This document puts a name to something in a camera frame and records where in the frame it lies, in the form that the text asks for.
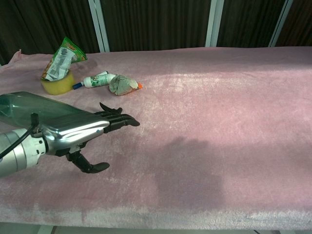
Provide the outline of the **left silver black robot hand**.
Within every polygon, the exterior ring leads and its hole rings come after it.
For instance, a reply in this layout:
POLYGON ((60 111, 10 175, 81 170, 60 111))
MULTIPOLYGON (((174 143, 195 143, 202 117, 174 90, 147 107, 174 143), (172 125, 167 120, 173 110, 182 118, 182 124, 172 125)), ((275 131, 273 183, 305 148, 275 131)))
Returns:
POLYGON ((80 152, 88 141, 120 129, 123 126, 139 126, 132 116, 122 113, 122 108, 112 109, 100 103, 102 111, 80 112, 49 119, 39 127, 46 142, 48 155, 66 156, 82 172, 96 174, 109 168, 101 162, 91 164, 80 152))

